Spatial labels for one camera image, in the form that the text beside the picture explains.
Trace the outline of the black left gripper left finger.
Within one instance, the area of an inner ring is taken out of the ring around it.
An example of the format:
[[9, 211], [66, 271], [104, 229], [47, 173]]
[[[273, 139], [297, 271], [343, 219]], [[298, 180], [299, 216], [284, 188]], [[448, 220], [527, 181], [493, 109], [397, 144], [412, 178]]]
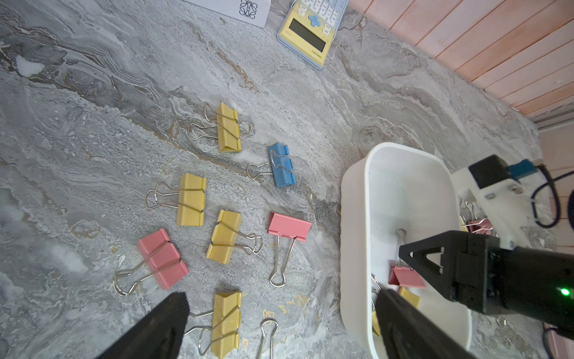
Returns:
[[177, 358], [190, 314], [186, 294], [171, 293], [100, 358]]

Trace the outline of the white plastic storage box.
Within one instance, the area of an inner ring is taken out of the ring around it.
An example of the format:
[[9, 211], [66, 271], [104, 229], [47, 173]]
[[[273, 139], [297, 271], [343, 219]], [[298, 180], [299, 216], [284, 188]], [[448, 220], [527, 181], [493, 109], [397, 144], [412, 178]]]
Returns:
[[437, 157], [385, 142], [353, 164], [341, 189], [340, 311], [346, 331], [371, 358], [386, 358], [372, 330], [372, 278], [388, 286], [404, 271], [399, 245], [457, 230], [457, 194]]

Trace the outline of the blue binder clip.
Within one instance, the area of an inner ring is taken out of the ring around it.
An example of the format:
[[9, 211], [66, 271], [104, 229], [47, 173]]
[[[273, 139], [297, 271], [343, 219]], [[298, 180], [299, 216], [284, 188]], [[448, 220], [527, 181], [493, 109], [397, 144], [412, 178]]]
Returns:
[[[247, 164], [246, 172], [250, 179], [258, 179], [263, 176], [272, 176], [276, 187], [281, 188], [287, 185], [295, 185], [296, 179], [294, 175], [294, 167], [290, 157], [289, 148], [286, 144], [281, 144], [279, 142], [268, 147], [268, 159], [269, 161], [261, 164]], [[260, 169], [267, 168], [270, 170], [267, 172], [258, 172], [257, 174], [252, 170], [252, 168]]]

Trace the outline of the yellow binder clip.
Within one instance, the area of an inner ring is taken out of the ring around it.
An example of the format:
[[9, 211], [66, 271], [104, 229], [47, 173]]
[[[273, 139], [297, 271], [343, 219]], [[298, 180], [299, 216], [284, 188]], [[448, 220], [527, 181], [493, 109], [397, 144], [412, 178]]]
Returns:
[[148, 210], [169, 208], [176, 210], [176, 226], [202, 227], [205, 221], [207, 179], [184, 174], [178, 186], [158, 182], [144, 198]]

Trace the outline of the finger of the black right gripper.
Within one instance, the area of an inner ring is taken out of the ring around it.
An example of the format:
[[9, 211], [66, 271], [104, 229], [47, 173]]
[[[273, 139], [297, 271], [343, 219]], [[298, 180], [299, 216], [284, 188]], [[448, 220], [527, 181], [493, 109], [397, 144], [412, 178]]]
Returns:
[[457, 255], [467, 250], [469, 233], [449, 230], [399, 247], [399, 258], [415, 270], [442, 297], [457, 301]]

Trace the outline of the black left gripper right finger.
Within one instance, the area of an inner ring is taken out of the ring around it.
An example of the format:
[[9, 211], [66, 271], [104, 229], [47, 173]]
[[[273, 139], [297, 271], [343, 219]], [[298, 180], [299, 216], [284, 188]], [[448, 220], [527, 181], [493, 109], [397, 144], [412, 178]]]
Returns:
[[375, 310], [389, 358], [473, 357], [393, 290], [379, 291]]

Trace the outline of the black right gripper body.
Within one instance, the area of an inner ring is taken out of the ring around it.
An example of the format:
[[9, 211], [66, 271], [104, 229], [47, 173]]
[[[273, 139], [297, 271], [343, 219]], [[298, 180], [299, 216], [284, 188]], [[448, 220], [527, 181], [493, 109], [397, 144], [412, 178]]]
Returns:
[[573, 255], [469, 235], [457, 248], [457, 302], [488, 316], [521, 314], [572, 339]]

